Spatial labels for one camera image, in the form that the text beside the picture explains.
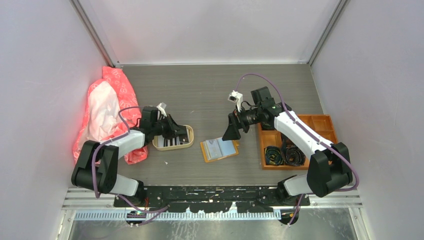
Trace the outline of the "orange leather card holder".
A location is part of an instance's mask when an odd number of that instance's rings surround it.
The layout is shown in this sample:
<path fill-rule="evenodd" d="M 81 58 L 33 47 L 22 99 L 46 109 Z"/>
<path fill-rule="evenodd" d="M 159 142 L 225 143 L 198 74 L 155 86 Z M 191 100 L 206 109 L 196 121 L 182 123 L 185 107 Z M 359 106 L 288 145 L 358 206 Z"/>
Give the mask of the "orange leather card holder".
<path fill-rule="evenodd" d="M 239 154 L 238 147 L 238 140 L 223 141 L 221 137 L 208 139 L 200 143 L 200 148 L 205 163 L 211 163 L 228 157 L 236 156 Z"/>

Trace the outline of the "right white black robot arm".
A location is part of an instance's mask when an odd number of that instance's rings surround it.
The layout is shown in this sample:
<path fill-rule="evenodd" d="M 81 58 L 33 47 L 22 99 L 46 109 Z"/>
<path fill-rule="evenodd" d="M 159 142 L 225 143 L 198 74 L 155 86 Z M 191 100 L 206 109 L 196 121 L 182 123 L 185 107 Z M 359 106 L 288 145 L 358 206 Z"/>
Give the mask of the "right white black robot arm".
<path fill-rule="evenodd" d="M 240 130 L 247 133 L 251 125 L 266 123 L 280 132 L 300 149 L 309 160 L 307 173 L 281 181 L 277 198 L 283 205 L 291 205 L 298 195 L 314 194 L 320 198 L 328 194 L 347 191 L 355 179 L 348 147 L 333 143 L 306 125 L 283 101 L 277 103 L 265 86 L 251 91 L 254 105 L 242 107 L 243 95 L 233 90 L 228 100 L 236 108 L 228 115 L 228 127 L 223 141 L 239 140 Z"/>

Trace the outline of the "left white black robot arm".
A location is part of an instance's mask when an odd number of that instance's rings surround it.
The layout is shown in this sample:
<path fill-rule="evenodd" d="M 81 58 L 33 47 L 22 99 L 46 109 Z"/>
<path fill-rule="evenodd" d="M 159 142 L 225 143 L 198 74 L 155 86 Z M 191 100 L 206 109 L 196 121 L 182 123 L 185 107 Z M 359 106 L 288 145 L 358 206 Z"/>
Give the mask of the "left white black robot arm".
<path fill-rule="evenodd" d="M 71 175 L 71 183 L 94 191 L 96 196 L 114 194 L 125 197 L 133 206 L 146 200 L 144 183 L 118 173 L 118 162 L 125 155 L 163 137 L 178 146 L 190 144 L 187 125 L 179 125 L 160 106 L 145 106 L 134 126 L 124 124 L 123 134 L 103 142 L 87 140 L 83 145 Z"/>

